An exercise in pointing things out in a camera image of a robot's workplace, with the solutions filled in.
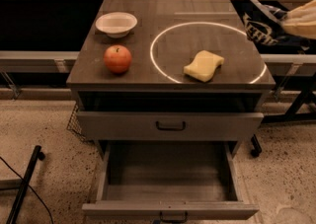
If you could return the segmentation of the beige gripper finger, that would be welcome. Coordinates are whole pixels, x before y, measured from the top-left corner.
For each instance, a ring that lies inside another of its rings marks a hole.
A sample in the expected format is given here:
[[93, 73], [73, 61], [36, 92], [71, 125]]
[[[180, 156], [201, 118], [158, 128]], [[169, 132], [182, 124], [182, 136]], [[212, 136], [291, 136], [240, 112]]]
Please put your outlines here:
[[306, 23], [283, 23], [282, 27], [288, 34], [316, 39], [316, 21]]
[[288, 11], [285, 22], [290, 24], [316, 22], [316, 0], [312, 0], [302, 6]]

